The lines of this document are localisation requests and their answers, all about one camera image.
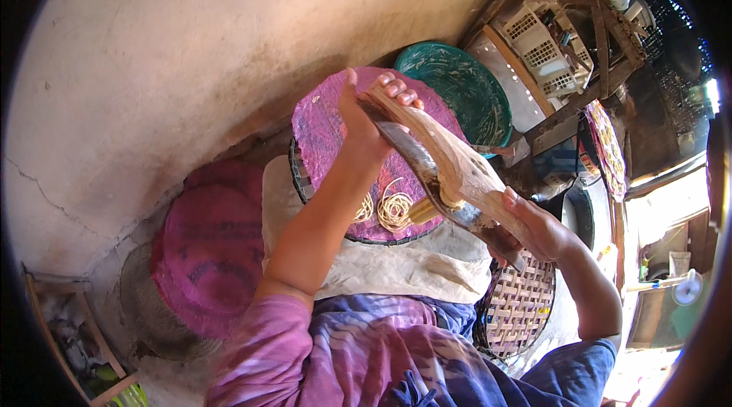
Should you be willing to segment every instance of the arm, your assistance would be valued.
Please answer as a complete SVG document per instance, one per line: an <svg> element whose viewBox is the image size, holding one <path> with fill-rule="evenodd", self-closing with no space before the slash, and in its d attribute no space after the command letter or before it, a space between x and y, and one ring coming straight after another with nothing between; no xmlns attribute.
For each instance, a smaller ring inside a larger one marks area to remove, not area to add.
<svg viewBox="0 0 732 407"><path fill-rule="evenodd" d="M313 297L333 264L348 226L392 149L356 105L356 73L348 69L340 112L348 134L316 194L279 238L255 297L295 296L312 310ZM423 109L416 92L390 72L379 84L402 105Z"/></svg>
<svg viewBox="0 0 732 407"><path fill-rule="evenodd" d="M536 258L556 261L577 305L582 340L620 334L622 303L615 286L602 274L582 241L554 216L507 188L504 205L522 219L535 238Z"/></svg>

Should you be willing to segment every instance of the hand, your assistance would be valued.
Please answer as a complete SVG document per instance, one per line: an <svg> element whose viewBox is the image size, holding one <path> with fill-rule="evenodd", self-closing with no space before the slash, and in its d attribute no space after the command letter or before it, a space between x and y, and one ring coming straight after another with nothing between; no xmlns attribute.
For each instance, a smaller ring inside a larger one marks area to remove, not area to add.
<svg viewBox="0 0 732 407"><path fill-rule="evenodd" d="M350 67L345 70L345 82L340 92L339 109L340 115L348 130L346 140L359 145L362 151L368 154L376 154L380 159L385 159L392 154L392 148L379 134L379 130L371 122L371 119L364 113L356 103L356 83L358 75ZM394 77L391 72L384 72L376 78L374 84L384 88L384 92L394 98L403 106L414 106L424 110L425 104L417 98L416 91L408 90L406 83Z"/></svg>
<svg viewBox="0 0 732 407"><path fill-rule="evenodd" d="M504 192L504 206L528 226L535 244L531 254L540 261L558 261L587 249L554 215L526 201L510 187Z"/></svg>

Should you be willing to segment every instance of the wooden handle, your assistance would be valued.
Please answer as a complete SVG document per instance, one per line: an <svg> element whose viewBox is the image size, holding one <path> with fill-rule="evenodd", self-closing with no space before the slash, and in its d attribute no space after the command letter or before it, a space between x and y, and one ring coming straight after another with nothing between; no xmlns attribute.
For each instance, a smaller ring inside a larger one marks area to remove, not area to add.
<svg viewBox="0 0 732 407"><path fill-rule="evenodd" d="M361 93L387 110L392 119L405 125L422 142L440 171L441 190L460 197L500 223L531 251L535 247L526 224L503 204L506 185L488 161L423 110L401 106L384 88L372 86Z"/></svg>

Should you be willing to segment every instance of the woven bamboo basket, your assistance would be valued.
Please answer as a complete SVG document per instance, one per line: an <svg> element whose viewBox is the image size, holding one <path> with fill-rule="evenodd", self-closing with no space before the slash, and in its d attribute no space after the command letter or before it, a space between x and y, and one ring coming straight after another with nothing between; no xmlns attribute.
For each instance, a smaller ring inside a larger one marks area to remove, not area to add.
<svg viewBox="0 0 732 407"><path fill-rule="evenodd" d="M523 257L525 270L497 269L488 292L476 304L475 345L499 359L531 347L544 330L554 304L554 265L528 253Z"/></svg>

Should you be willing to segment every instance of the wooden tool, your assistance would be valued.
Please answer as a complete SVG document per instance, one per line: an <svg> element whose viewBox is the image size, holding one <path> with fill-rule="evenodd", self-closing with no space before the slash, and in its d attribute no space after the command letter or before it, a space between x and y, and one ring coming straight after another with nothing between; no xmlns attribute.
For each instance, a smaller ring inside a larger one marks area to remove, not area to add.
<svg viewBox="0 0 732 407"><path fill-rule="evenodd" d="M494 254L522 271L523 259L510 248L511 244L496 227L498 224L503 226L529 251L535 248L535 244L526 224L504 207L503 191L506 186L487 160L425 111L401 106L380 86L371 87L358 98L361 108L374 121L382 136L412 168L435 210L484 240ZM397 123L409 128L424 147L404 133ZM436 177L429 165L436 168ZM470 218L464 213L460 217L466 207L477 211L471 210ZM417 202L410 212L410 216L417 220L422 220L425 215L429 217L426 220L436 216L427 201Z"/></svg>

